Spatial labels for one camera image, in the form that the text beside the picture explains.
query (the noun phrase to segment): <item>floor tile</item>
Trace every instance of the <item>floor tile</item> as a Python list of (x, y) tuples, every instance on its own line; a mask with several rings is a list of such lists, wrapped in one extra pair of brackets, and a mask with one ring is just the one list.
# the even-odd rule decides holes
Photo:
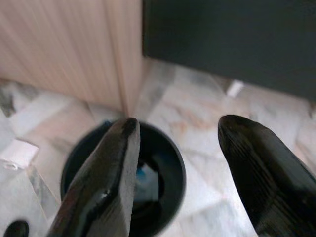
[(43, 92), (24, 109), (9, 118), (14, 133), (21, 137), (56, 112), (68, 106), (74, 98), (54, 92)]
[(290, 150), (294, 148), (301, 122), (309, 116), (306, 100), (250, 85), (238, 98), (249, 101), (252, 120), (271, 129)]
[(209, 186), (201, 174), (192, 166), (187, 156), (182, 152), (187, 173), (187, 186), (182, 206), (177, 218), (197, 213), (208, 206), (214, 205), (222, 200), (221, 194)]
[(156, 237), (184, 237), (180, 222), (173, 222), (162, 230)]
[(302, 121), (297, 142), (304, 145), (312, 154), (315, 155), (316, 163), (316, 121), (307, 118)]
[(92, 113), (92, 116), (96, 124), (102, 124), (104, 121), (115, 121), (124, 116), (123, 112), (109, 109), (104, 105), (98, 105), (94, 103), (88, 103), (89, 109)]
[(0, 160), (0, 188), (22, 172), (22, 169), (12, 170), (5, 168), (6, 164), (6, 161)]
[(6, 81), (0, 85), (0, 107), (7, 117), (18, 113), (34, 100), (40, 91), (30, 85)]
[(49, 227), (51, 227), (51, 225), (53, 224), (56, 215), (57, 215), (57, 213), (56, 213), (55, 215), (51, 216), (51, 217), (47, 220), (47, 223), (48, 223), (48, 226), (49, 226)]
[(210, 73), (176, 66), (175, 85), (188, 90), (191, 94), (208, 94), (209, 97), (225, 98), (223, 88), (216, 80), (217, 76)]
[(33, 166), (29, 167), (27, 169), (27, 175), (44, 211), (46, 219), (49, 220), (50, 218), (55, 217), (59, 209), (59, 204), (47, 187), (46, 183), (43, 181), (40, 174), (37, 172), (36, 168)]
[(30, 237), (45, 236), (47, 222), (25, 171), (0, 186), (0, 200), (0, 236), (17, 219), (29, 223)]
[(25, 141), (14, 139), (1, 153), (0, 159), (25, 169), (39, 148)]
[(243, 227), (234, 209), (221, 202), (181, 221), (184, 237), (256, 237), (252, 226)]
[(316, 177), (316, 155), (304, 144), (297, 142), (293, 153), (305, 164), (310, 173)]
[(209, 157), (204, 154), (187, 152), (186, 158), (206, 183), (222, 195), (222, 200), (229, 203), (239, 219), (239, 224), (251, 226), (224, 156)]
[(32, 164), (60, 202), (60, 179), (68, 154), (96, 123), (83, 102), (74, 102), (23, 137), (39, 147)]
[(15, 134), (10, 127), (8, 118), (0, 109), (0, 152), (3, 151), (15, 138)]
[(171, 86), (147, 121), (162, 129), (181, 148), (214, 155), (220, 151), (217, 123), (225, 114), (248, 117), (248, 104), (220, 100), (210, 92), (197, 95)]
[(316, 122), (316, 102), (312, 101), (310, 103), (310, 116), (312, 121)]
[(145, 121), (165, 91), (174, 82), (176, 66), (154, 61), (142, 88), (134, 117)]

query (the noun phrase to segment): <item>small white object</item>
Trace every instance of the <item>small white object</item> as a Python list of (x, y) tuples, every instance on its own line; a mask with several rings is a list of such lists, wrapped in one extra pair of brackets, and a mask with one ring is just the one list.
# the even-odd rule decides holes
[(244, 83), (240, 80), (233, 80), (228, 86), (226, 94), (230, 97), (235, 98), (243, 89)]
[(0, 159), (7, 161), (21, 169), (29, 166), (39, 148), (24, 141), (14, 139), (11, 144), (0, 153)]

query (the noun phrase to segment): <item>light wood panel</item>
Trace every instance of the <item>light wood panel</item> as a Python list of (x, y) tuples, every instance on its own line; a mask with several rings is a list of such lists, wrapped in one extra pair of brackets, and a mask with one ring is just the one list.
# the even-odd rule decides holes
[(130, 112), (142, 84), (140, 0), (0, 1), (0, 77)]

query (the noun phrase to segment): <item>black panel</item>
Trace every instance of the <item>black panel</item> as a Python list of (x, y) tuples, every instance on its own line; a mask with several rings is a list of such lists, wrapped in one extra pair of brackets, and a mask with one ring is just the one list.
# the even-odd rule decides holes
[(316, 0), (146, 0), (144, 54), (316, 101)]

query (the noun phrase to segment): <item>black round object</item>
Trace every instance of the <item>black round object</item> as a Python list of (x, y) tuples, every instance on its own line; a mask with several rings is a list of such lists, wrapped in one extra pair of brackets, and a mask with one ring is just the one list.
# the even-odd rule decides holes
[[(70, 153), (61, 179), (61, 198), (111, 122), (87, 134)], [(175, 216), (182, 203), (186, 188), (186, 172), (181, 154), (162, 131), (140, 122), (141, 145), (138, 167), (146, 164), (159, 176), (159, 200), (134, 202), (129, 237), (152, 237), (160, 232)]]
[(28, 237), (29, 225), (26, 221), (12, 222), (6, 229), (3, 237)]

